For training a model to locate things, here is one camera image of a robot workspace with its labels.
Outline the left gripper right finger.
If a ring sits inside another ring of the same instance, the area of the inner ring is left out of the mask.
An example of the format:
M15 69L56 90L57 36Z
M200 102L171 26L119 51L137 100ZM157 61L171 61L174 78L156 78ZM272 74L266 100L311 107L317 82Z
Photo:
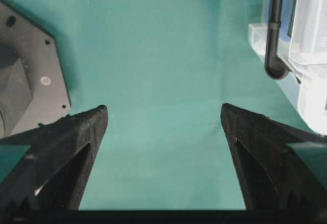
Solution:
M224 103L221 125L248 210L326 216L326 138Z

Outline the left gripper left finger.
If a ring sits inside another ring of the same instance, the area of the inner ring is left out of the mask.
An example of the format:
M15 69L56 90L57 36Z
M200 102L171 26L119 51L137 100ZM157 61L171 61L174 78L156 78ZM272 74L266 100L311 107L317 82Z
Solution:
M108 127L100 105L49 125L1 139L3 146L28 146L1 181L1 216L19 209L77 210Z

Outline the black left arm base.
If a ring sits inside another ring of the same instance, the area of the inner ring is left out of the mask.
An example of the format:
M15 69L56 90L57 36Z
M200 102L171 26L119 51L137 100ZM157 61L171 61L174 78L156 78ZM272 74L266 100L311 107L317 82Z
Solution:
M70 108L54 36L1 1L1 137L55 122Z

